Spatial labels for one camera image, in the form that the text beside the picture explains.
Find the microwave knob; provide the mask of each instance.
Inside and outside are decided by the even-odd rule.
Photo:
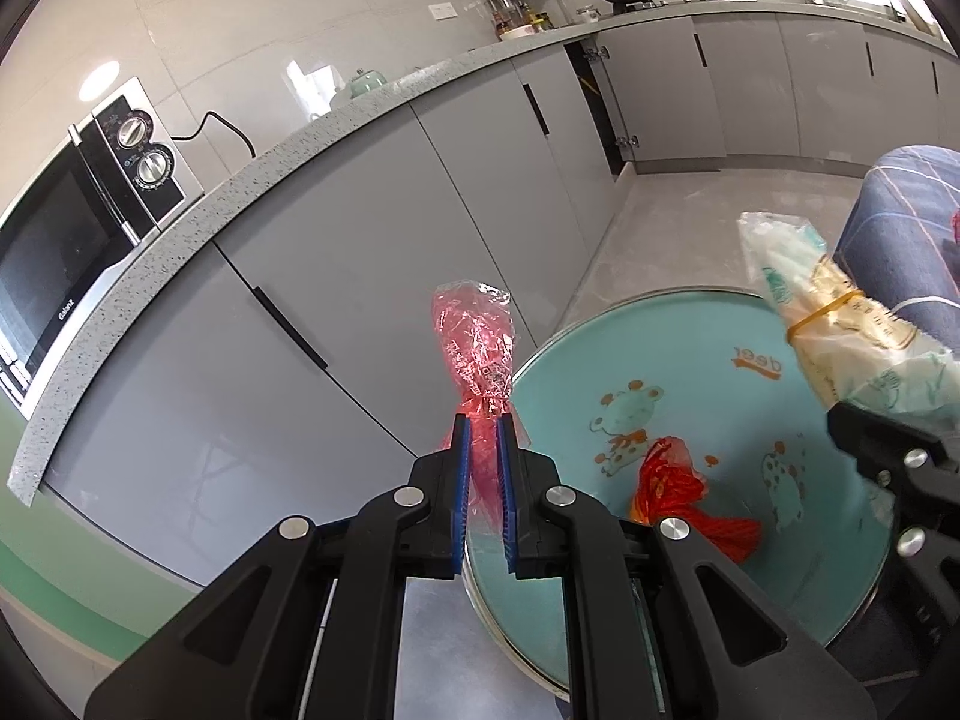
[[[135,148],[147,136],[147,122],[139,116],[131,116],[117,130],[117,143],[122,148]]]
[[[148,151],[136,164],[136,177],[144,184],[155,184],[166,178],[170,159],[162,151]]]

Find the red plastic wrapper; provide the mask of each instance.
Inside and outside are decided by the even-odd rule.
[[[529,443],[510,404],[514,375],[510,293],[475,281],[445,284],[433,295],[432,313],[446,369],[460,393],[457,413],[469,417],[472,429],[469,513],[482,514],[498,533],[503,508],[496,473],[496,418],[512,413],[517,440]]]
[[[676,437],[657,439],[640,466],[640,485],[630,519],[652,525],[680,517],[706,536],[733,562],[744,562],[760,545],[760,522],[746,517],[711,517],[695,504],[707,495],[707,482],[693,469],[686,445]]]

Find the microwave handle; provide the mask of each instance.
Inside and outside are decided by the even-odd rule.
[[[80,138],[80,132],[77,131],[77,127],[74,127],[73,124],[70,124],[69,127],[66,128],[66,131],[69,133],[70,140],[73,141],[73,145],[77,148],[78,153],[80,153],[80,159],[83,160],[83,166],[86,167],[86,172],[90,176],[90,180],[93,181],[93,186],[97,188],[97,194],[100,195],[100,199],[103,201],[103,204],[107,206],[107,210],[113,217],[113,220],[116,221],[120,229],[123,230],[123,234],[127,236],[127,240],[130,241],[131,245],[139,245],[140,236],[136,234],[136,230],[133,229],[133,225],[126,220],[122,213],[120,213],[120,209],[117,207],[117,204],[110,198],[109,193],[106,189],[104,189],[104,185],[100,183],[96,173],[93,172],[93,168],[90,167],[90,162],[88,162],[86,157],[83,156],[83,139]]]

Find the gray cabinet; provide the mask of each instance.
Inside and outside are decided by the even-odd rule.
[[[550,146],[510,62],[413,103],[534,340],[553,333],[589,257]]]
[[[937,69],[937,143],[960,151],[960,60],[931,53]]]
[[[208,245],[110,354],[45,479],[131,549],[206,583],[283,517],[350,517],[412,462]]]
[[[409,106],[335,143],[216,240],[392,435],[418,455],[437,449],[459,400],[433,290],[505,285]],[[519,364],[535,347],[517,314],[515,327]]]
[[[725,156],[710,75],[688,16],[597,36],[637,160]]]
[[[889,29],[864,28],[877,94],[878,127],[870,133],[872,162],[898,146],[939,140],[937,92],[928,48]]]
[[[512,61],[531,106],[536,105],[544,120],[546,142],[573,204],[587,254],[593,256],[616,211],[616,193],[580,80],[563,46]]]
[[[863,25],[779,14],[800,127],[800,155],[871,165],[880,105]]]
[[[697,16],[728,154],[800,156],[784,39],[772,13]]]

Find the gray tile floor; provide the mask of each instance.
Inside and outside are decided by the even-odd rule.
[[[836,245],[860,180],[795,170],[639,175],[564,324],[668,287],[749,288],[736,220],[744,211],[807,217]]]

